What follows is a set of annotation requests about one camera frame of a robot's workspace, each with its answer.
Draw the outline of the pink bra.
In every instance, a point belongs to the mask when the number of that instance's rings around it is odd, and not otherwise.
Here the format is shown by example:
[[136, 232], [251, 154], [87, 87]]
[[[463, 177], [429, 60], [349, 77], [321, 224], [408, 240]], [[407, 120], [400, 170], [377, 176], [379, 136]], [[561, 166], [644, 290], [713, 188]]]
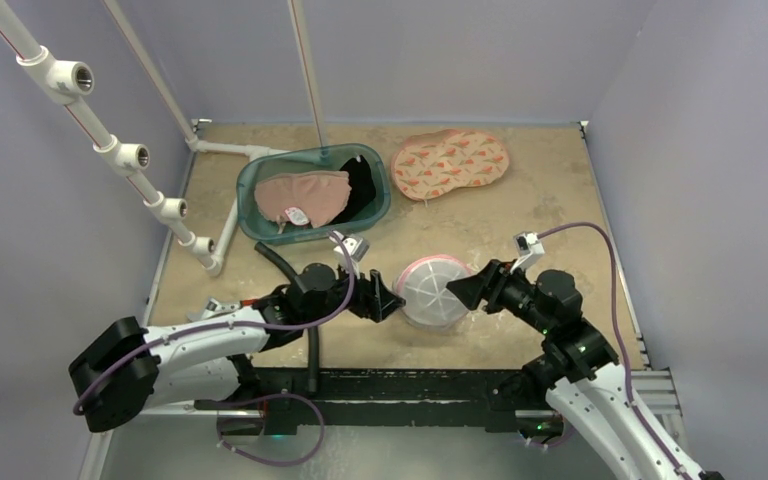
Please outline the pink bra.
[[288, 226], [320, 228], [346, 206], [348, 174], [341, 171], [284, 173], [256, 184], [254, 199], [260, 214], [283, 233]]

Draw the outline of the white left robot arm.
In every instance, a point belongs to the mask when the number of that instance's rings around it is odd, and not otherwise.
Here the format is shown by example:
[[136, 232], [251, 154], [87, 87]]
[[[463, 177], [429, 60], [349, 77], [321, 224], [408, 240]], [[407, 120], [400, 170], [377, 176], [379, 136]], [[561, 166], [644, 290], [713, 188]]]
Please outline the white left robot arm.
[[73, 408], [93, 433], [113, 430], [148, 407], [184, 400], [226, 401], [244, 409], [258, 382], [247, 356], [283, 347], [343, 311], [379, 323], [404, 307], [378, 271], [349, 273], [314, 263], [288, 283], [189, 325], [111, 323], [69, 365]]

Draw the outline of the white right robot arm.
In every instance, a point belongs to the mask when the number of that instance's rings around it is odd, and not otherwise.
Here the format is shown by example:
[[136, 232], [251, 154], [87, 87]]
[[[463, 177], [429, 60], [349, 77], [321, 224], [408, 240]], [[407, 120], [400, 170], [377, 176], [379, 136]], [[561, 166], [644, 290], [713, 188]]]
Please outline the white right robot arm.
[[542, 355], [521, 370], [524, 399], [558, 412], [616, 478], [721, 478], [693, 460], [655, 418], [610, 342], [584, 317], [571, 274], [545, 270], [530, 281], [493, 260], [447, 289], [469, 310], [507, 311], [543, 335]]

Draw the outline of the round pink white laundry bag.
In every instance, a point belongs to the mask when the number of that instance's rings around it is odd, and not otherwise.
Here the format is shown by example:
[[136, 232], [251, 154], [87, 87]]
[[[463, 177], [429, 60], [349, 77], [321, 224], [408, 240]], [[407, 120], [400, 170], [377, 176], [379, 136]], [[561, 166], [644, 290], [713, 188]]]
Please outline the round pink white laundry bag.
[[447, 284], [472, 274], [465, 263], [445, 254], [423, 257], [408, 265], [393, 282], [393, 291], [405, 300], [401, 311], [406, 321], [433, 331], [454, 327], [469, 310]]

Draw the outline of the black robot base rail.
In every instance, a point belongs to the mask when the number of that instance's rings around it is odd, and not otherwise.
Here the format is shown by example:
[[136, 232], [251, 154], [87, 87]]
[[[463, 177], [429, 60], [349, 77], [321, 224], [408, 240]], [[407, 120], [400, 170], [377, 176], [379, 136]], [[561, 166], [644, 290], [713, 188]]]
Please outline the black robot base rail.
[[323, 369], [315, 389], [310, 379], [305, 368], [258, 367], [230, 394], [199, 396], [194, 406], [225, 418], [252, 410], [267, 435], [293, 435], [319, 417], [328, 426], [473, 427], [543, 443], [572, 431], [523, 370]]

